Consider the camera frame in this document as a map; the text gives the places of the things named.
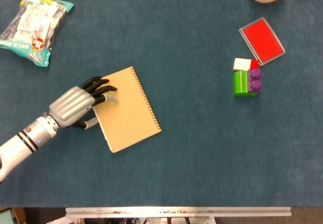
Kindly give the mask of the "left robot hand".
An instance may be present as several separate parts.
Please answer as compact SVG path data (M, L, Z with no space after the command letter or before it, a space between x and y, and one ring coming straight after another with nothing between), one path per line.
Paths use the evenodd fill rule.
M106 101L117 102L118 99L109 92L118 89L108 84L109 80L101 76L94 76L86 80L80 86L75 86L49 106L49 115L61 127L77 127L88 129L98 123L96 117L83 121L82 117L94 106Z

